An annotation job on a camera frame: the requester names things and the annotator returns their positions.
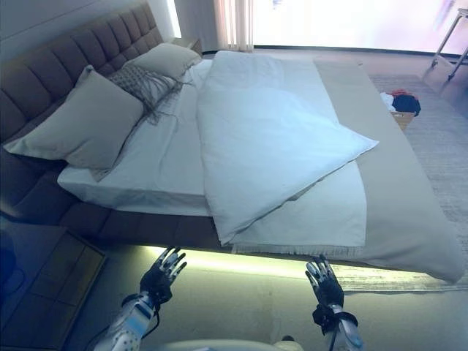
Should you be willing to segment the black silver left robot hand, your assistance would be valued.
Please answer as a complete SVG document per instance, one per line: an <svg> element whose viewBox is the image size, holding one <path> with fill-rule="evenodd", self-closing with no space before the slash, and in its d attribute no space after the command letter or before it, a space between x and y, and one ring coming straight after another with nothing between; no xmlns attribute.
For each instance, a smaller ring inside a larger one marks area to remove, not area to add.
<svg viewBox="0 0 468 351"><path fill-rule="evenodd" d="M140 280L140 292L146 293L153 305L162 305L172 298L171 285L186 267L186 253L181 247L170 246L160 254Z"/></svg>

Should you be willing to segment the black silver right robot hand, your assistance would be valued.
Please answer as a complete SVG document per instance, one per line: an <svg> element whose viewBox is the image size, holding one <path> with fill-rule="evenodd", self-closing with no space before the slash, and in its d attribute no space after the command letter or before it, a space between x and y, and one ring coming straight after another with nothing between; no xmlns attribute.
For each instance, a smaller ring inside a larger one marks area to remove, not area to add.
<svg viewBox="0 0 468 351"><path fill-rule="evenodd" d="M339 284L333 269L321 254L313 257L312 262L306 264L305 274L319 304L323 306L344 306L344 291Z"/></svg>

